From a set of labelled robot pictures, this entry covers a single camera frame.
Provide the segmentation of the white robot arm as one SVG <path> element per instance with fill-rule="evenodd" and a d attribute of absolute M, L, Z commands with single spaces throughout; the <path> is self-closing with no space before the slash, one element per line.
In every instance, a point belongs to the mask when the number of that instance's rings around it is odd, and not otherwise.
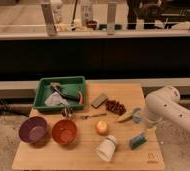
<path fill-rule="evenodd" d="M 173 86 L 166 86 L 145 97 L 144 114 L 149 123 L 161 118 L 171 120 L 190 133 L 190 110 L 179 105 L 180 93 Z"/>

